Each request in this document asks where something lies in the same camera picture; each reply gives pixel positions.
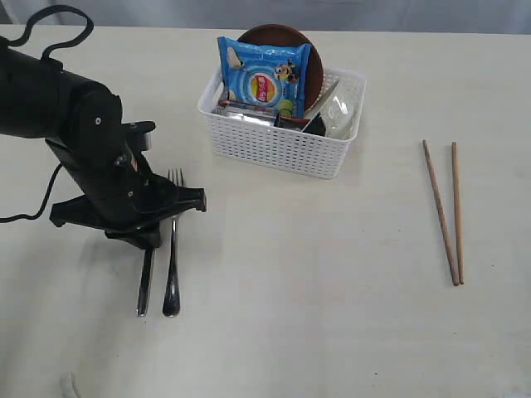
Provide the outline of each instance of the lay's logo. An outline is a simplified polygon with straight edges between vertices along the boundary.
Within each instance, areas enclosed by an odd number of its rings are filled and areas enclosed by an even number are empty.
[[[275,96],[275,84],[266,76],[256,75],[251,81],[252,94],[260,102],[269,102]]]

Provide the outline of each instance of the white table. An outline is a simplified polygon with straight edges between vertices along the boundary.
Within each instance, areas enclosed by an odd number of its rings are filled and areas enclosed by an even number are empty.
[[[38,27],[22,49],[37,56],[79,29]],[[180,224],[177,319],[161,314],[166,245],[137,319],[139,250],[46,217],[0,226],[0,396],[58,397],[64,371],[85,398],[531,391],[531,37],[308,33],[327,65],[369,80],[359,136],[323,181],[212,156],[196,102],[215,38],[239,33],[98,27],[54,54],[119,94],[124,120],[156,121],[153,169],[183,167],[208,212]],[[451,141],[460,147],[460,288],[423,138],[451,236]],[[37,209],[51,151],[3,136],[0,151],[2,216]],[[52,201],[78,194],[61,172]]]

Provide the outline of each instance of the fork handle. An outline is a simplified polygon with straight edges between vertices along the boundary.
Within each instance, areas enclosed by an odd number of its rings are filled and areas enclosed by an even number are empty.
[[[175,317],[181,311],[181,298],[179,293],[179,280],[177,276],[177,219],[172,219],[172,239],[169,255],[168,280],[164,294],[163,314],[166,317]]]
[[[144,252],[144,266],[140,278],[139,301],[136,306],[137,317],[145,317],[148,313],[149,291],[151,290],[151,274],[153,270],[153,248]]]

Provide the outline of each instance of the white wall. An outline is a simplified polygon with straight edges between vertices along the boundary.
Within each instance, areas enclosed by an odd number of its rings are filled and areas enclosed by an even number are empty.
[[[54,0],[1,0],[24,22]],[[531,0],[64,0],[98,25],[531,33]],[[64,14],[62,23],[76,23]]]

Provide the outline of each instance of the blue snack package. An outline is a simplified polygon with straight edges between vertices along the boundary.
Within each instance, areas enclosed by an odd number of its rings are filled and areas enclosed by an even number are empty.
[[[304,116],[310,44],[257,46],[226,37],[218,37],[217,44],[229,100],[278,109],[286,117]]]

